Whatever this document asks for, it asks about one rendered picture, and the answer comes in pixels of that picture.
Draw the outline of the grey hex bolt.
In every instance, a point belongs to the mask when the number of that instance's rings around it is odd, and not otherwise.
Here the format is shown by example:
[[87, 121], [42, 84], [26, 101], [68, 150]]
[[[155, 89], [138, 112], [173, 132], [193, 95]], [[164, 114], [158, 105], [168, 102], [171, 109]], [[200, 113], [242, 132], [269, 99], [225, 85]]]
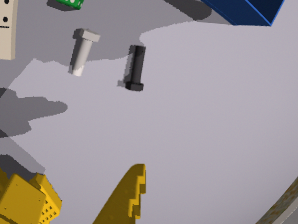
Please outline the grey hex bolt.
[[100, 35], [89, 29], [81, 28], [80, 34], [83, 39], [74, 63], [72, 74], [81, 76], [93, 41], [98, 42]]

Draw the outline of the black hex-head bolt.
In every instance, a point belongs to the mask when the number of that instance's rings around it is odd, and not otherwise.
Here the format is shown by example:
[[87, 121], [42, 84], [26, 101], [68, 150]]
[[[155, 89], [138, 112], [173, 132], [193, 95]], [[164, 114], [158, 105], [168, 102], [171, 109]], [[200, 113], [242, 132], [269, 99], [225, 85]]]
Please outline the black hex-head bolt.
[[136, 45], [132, 67], [131, 81], [126, 82], [125, 88], [130, 91], [143, 91], [144, 84], [140, 83], [146, 47]]

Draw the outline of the green die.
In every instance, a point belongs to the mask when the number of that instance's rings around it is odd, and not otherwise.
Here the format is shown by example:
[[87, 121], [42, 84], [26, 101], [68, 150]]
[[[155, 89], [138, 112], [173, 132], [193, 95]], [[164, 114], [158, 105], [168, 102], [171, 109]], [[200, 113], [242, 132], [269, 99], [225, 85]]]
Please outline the green die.
[[77, 10], [81, 9], [84, 0], [56, 0], [57, 2], [75, 8]]

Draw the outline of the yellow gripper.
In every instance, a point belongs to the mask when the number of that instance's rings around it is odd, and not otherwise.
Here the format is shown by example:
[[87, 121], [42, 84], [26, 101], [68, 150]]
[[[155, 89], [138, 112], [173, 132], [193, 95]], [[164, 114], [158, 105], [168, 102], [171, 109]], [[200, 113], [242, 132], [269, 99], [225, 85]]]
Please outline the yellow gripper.
[[146, 194], [146, 166], [133, 165], [118, 183], [92, 224], [135, 224], [141, 194]]

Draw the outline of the cream domino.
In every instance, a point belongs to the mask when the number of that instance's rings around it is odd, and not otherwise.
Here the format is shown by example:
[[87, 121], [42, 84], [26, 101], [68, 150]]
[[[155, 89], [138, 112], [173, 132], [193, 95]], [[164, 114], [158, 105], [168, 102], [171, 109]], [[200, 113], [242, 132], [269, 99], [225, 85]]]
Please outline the cream domino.
[[18, 0], [0, 0], [0, 59], [15, 59]]

